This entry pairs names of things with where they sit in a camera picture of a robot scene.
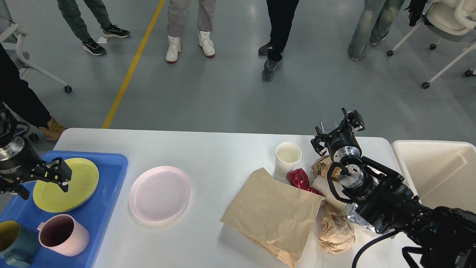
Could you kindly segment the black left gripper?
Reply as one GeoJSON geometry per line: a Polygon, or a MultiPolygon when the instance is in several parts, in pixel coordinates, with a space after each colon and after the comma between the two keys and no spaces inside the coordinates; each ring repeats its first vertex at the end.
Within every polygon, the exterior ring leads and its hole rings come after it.
{"type": "Polygon", "coordinates": [[[29,190],[17,182],[40,180],[58,185],[66,193],[73,171],[61,157],[51,162],[43,161],[33,145],[22,136],[15,136],[5,147],[1,148],[0,158],[0,193],[17,194],[28,200],[29,190]]]}

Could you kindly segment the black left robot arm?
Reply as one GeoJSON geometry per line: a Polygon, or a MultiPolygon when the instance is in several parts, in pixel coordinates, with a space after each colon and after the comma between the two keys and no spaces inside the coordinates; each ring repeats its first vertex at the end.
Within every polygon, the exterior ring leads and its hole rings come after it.
{"type": "Polygon", "coordinates": [[[23,183],[32,181],[54,183],[63,192],[68,192],[68,183],[73,175],[70,167],[60,157],[50,162],[42,160],[25,137],[15,134],[18,123],[10,110],[1,105],[1,193],[17,194],[22,199],[28,200],[30,192],[23,183]]]}

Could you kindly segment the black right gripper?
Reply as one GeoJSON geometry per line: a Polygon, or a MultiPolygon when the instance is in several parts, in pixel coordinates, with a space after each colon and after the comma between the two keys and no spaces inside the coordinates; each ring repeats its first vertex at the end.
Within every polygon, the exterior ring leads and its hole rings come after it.
{"type": "Polygon", "coordinates": [[[311,145],[320,156],[329,154],[335,163],[347,163],[351,158],[359,159],[362,150],[355,138],[356,132],[366,129],[361,114],[357,110],[348,111],[341,108],[344,118],[337,127],[337,132],[324,133],[315,127],[316,135],[311,139],[311,145]]]}

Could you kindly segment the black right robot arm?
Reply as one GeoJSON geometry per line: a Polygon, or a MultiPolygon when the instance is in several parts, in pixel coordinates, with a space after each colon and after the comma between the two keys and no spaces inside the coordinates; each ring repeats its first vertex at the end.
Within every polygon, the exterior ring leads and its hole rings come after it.
{"type": "Polygon", "coordinates": [[[363,156],[355,138],[355,132],[365,129],[360,113],[345,108],[342,112],[343,120],[331,132],[315,127],[311,144],[320,156],[328,153],[331,158],[326,180],[332,195],[340,202],[356,204],[356,213],[381,234],[358,251],[352,267],[366,249],[402,232],[417,244],[402,248],[410,268],[474,268],[475,213],[422,205],[400,173],[363,156]]]}

